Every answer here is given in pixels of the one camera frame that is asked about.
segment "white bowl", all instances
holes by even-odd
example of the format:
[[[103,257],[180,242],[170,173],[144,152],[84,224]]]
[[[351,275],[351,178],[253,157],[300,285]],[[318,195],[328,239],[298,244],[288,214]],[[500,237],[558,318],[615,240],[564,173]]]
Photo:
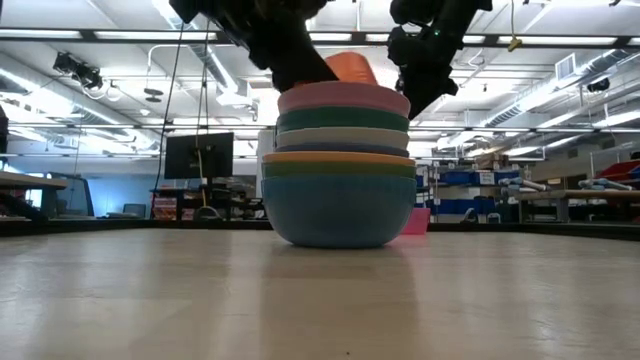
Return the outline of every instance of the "white bowl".
[[[287,131],[276,137],[278,147],[337,142],[389,146],[406,150],[409,144],[409,135],[402,131],[387,129],[328,127]]]

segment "red object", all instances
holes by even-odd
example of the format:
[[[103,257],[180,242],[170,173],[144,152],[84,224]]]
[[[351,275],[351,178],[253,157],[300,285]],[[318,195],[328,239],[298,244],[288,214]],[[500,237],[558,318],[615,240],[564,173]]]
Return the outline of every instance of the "red object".
[[[378,85],[371,65],[364,55],[347,51],[329,56],[325,62],[340,81]]]
[[[413,208],[402,235],[424,235],[431,220],[431,209]]]
[[[613,164],[601,172],[599,177],[616,182],[631,180],[631,173],[638,166],[640,166],[640,160]]]

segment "desk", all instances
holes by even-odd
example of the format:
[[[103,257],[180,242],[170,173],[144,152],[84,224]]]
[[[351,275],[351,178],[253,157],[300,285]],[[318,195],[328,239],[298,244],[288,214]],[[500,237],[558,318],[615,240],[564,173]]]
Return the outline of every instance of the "desk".
[[[207,205],[213,208],[223,208],[226,211],[226,220],[231,220],[231,208],[233,200],[231,199],[231,190],[228,189],[208,189],[211,191]],[[164,196],[176,199],[176,221],[182,221],[183,209],[198,209],[203,205],[202,190],[201,189],[179,189],[179,188],[161,188],[157,190],[151,190],[153,196]],[[186,194],[195,194],[200,196],[196,199],[185,198]],[[154,209],[151,208],[151,218],[155,218]]]
[[[605,199],[621,202],[640,202],[640,191],[554,190],[514,195],[519,201],[520,223],[525,222],[527,204],[536,200],[555,200],[556,219],[569,222],[569,199]]]
[[[6,193],[0,193],[0,203],[18,216],[32,221],[47,221],[47,214],[55,213],[56,190],[65,189],[67,185],[68,182],[62,179],[46,179],[0,171],[0,190],[42,190],[42,206],[41,210],[37,210]]]

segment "workbench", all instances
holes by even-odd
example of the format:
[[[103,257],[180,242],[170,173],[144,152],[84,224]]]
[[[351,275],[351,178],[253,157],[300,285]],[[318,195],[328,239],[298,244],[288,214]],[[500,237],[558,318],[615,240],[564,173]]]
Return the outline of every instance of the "workbench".
[[[56,191],[65,189],[68,182],[63,179],[47,179],[36,176],[0,171],[0,190],[42,190],[40,210],[17,199],[8,192],[0,191],[0,204],[11,213],[32,221],[47,221],[48,214],[56,210]]]
[[[521,193],[514,195],[519,202],[520,222],[524,223],[528,215],[528,205],[536,200],[555,201],[556,220],[569,222],[570,199],[604,199],[623,203],[640,203],[640,191],[600,191],[600,190],[553,190],[535,193]]]

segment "pink bowl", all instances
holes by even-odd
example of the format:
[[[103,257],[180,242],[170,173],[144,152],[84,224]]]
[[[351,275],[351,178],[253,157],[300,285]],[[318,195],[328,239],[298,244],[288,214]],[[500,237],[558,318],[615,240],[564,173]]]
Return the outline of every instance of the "pink bowl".
[[[382,86],[340,81],[302,85],[284,92],[278,99],[281,114],[322,106],[365,107],[407,117],[411,103],[402,94]]]

